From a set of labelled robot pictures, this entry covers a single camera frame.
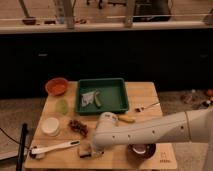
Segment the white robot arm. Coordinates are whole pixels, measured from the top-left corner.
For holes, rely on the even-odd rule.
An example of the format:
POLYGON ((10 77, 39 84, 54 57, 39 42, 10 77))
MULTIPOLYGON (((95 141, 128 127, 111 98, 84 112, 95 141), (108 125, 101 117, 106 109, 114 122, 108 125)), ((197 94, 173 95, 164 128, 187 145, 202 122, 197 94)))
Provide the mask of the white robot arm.
POLYGON ((114 113, 100 115, 91 138, 94 151, 124 144, 207 143, 203 171, 213 171, 213 109, 179 112, 126 126, 117 126, 117 122, 114 113))

